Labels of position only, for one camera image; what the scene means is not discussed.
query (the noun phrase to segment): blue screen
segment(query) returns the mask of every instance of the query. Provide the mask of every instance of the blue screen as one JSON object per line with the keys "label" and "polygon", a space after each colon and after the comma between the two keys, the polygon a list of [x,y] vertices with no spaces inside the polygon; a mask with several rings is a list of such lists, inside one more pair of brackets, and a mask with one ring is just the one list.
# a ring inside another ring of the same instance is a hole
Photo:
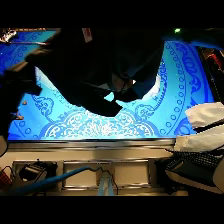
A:
{"label": "blue screen", "polygon": [[[41,42],[53,31],[23,32],[15,41]],[[0,72],[22,61],[36,45],[0,46]],[[26,94],[13,121],[9,140],[82,140],[167,138],[193,134],[185,111],[196,104],[214,102],[194,46],[166,42],[157,82],[142,100],[117,101],[123,109],[116,117],[102,117],[69,104],[36,68],[40,96]],[[106,97],[113,99],[113,94]]]}

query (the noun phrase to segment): floor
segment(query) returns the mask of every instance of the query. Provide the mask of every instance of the floor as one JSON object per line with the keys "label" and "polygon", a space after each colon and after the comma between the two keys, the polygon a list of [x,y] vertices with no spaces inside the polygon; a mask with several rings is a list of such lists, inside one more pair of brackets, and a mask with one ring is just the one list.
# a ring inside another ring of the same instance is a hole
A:
{"label": "floor", "polygon": [[[15,41],[44,41],[54,31],[22,32]],[[35,45],[0,46],[0,73],[22,61]],[[167,138],[194,133],[185,111],[214,102],[194,46],[166,42],[158,71],[160,81],[143,100],[119,102],[124,108],[115,118],[95,115],[69,104],[37,69],[40,96],[25,95],[20,106],[23,121],[14,121],[9,140],[78,140]]]}

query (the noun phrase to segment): green light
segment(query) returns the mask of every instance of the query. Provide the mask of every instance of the green light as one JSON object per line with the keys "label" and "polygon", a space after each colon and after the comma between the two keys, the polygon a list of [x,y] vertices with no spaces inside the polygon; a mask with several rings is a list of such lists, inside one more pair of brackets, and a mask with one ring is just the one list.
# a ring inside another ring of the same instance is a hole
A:
{"label": "green light", "polygon": [[178,29],[175,29],[175,31],[174,31],[175,33],[179,33],[180,32],[180,29],[178,28]]}

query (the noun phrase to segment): gloved hand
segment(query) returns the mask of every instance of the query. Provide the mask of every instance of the gloved hand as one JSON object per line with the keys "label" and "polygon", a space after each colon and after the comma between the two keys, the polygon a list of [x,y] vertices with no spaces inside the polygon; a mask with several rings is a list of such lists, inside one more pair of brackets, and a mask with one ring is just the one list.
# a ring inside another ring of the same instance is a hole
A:
{"label": "gloved hand", "polygon": [[120,100],[120,101],[128,103],[137,99],[139,99],[138,95],[132,90],[132,88],[130,88],[124,94],[120,92],[114,92],[113,101]]}

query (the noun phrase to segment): glowing blue panel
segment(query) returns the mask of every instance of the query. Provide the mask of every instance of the glowing blue panel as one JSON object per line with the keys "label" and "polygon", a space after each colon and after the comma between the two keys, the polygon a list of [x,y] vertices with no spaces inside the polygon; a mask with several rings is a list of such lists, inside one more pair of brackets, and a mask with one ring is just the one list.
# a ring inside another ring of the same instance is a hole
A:
{"label": "glowing blue panel", "polygon": [[[20,33],[16,41],[44,41],[54,32]],[[36,46],[0,46],[0,72],[24,59]],[[191,134],[186,109],[214,102],[194,46],[167,42],[157,82],[143,98],[118,103],[124,108],[115,118],[95,115],[69,104],[37,69],[40,96],[25,95],[20,106],[23,121],[14,121],[10,140],[138,139]],[[106,97],[113,99],[113,94]]]}

